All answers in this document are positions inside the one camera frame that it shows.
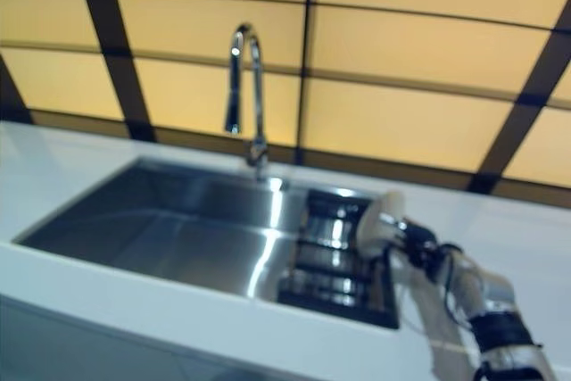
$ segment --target stainless steel sink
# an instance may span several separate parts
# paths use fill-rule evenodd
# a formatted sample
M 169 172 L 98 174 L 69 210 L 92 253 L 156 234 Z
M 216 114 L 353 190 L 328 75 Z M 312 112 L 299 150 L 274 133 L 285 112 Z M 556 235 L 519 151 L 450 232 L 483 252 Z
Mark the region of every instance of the stainless steel sink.
M 139 160 L 17 242 L 389 326 L 396 315 L 380 316 L 393 306 L 390 270 L 361 261 L 352 246 L 369 201 L 280 178 Z
M 224 292 L 274 299 L 307 191 L 140 161 L 21 243 Z

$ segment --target black frame strip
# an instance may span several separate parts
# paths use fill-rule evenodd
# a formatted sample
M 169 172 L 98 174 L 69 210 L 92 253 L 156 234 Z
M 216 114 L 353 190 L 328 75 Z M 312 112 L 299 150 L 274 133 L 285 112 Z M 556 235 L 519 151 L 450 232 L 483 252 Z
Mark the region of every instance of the black frame strip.
M 309 76 L 308 61 L 310 58 L 310 43 L 312 38 L 311 0 L 305 0 L 303 11 L 303 41 L 302 41 L 302 67 L 300 70 L 300 96 L 297 106 L 297 130 L 295 131 L 295 163 L 303 164 L 303 123 L 305 108 L 305 93 L 307 92 L 307 78 Z
M 269 2 L 272 4 L 307 4 L 307 0 L 245 0 L 252 2 Z M 460 21 L 475 21 L 482 22 L 485 24 L 496 24 L 501 26 L 511 26 L 520 27 L 522 29 L 537 29 L 537 30 L 552 30 L 552 28 L 539 26 L 534 24 L 525 24 L 523 22 L 517 21 L 505 21 L 505 20 L 494 20 L 489 18 L 478 18 L 469 15 L 456 15 L 453 13 L 441 13 L 441 12 L 426 12 L 426 11 L 415 11 L 409 9 L 398 9 L 398 8 L 384 8 L 382 6 L 369 6 L 365 4 L 338 4 L 334 2 L 317 2 L 315 0 L 309 1 L 310 6 L 327 6 L 331 8 L 341 8 L 341 9 L 356 9 L 360 11 L 376 11 L 376 12 L 394 12 L 394 13 L 405 13 L 409 15 L 419 15 L 432 18 L 444 18 L 450 20 L 460 20 Z M 559 28 L 560 31 L 571 32 L 571 27 Z
M 119 0 L 86 0 L 131 138 L 154 142 Z
M 571 0 L 567 0 L 521 94 L 470 181 L 469 192 L 486 195 L 493 192 L 541 110 L 547 105 L 551 92 L 571 59 L 571 34 L 566 31 L 570 26 Z
M 0 120 L 12 120 L 24 124 L 33 124 L 34 121 L 29 114 L 20 91 L 12 79 L 12 75 L 4 58 L 0 54 Z

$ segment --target cable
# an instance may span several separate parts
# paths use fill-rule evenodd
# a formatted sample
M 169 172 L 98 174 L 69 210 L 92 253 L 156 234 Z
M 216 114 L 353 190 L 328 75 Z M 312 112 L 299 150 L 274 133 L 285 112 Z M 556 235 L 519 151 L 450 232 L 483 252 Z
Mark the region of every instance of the cable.
M 450 318 L 450 320 L 452 320 L 454 323 L 456 323 L 458 326 L 462 327 L 463 329 L 467 330 L 468 332 L 472 332 L 472 327 L 468 324 L 466 324 L 466 322 L 460 322 L 460 320 L 458 320 L 458 318 L 456 317 L 456 315 L 452 312 L 451 308 L 450 308 L 450 302 L 449 302 L 449 295 L 450 295 L 450 287 L 451 287 L 451 283 L 452 283 L 452 277 L 453 277 L 453 272 L 454 272 L 454 258 L 452 257 L 451 253 L 448 253 L 448 275 L 446 277 L 446 285 L 444 286 L 444 309 L 446 310 L 446 314 L 448 315 L 448 317 Z

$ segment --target chrome faucet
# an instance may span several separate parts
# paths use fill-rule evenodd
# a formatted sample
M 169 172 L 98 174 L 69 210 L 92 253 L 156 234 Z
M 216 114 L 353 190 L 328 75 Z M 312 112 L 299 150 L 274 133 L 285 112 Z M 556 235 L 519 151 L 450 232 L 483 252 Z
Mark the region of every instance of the chrome faucet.
M 250 52 L 253 64 L 253 95 L 254 113 L 256 119 L 256 135 L 250 143 L 246 154 L 248 165 L 255 167 L 256 178 L 261 178 L 263 167 L 268 162 L 268 143 L 264 136 L 263 102 L 261 74 L 261 48 L 256 30 L 250 23 L 243 23 L 232 36 L 230 46 L 230 95 L 224 129 L 228 133 L 240 132 L 240 89 L 242 80 L 242 54 L 244 45 L 250 43 Z

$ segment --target black tape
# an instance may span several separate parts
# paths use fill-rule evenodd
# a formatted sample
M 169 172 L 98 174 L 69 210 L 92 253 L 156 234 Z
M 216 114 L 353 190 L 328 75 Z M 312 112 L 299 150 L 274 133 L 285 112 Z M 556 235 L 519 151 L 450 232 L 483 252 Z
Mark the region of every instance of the black tape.
M 486 314 L 470 319 L 480 352 L 509 345 L 533 344 L 524 322 L 515 312 Z
M 472 381 L 537 381 L 543 380 L 542 374 L 534 368 L 520 368 L 509 370 L 492 370 L 489 365 L 483 364 L 472 378 Z

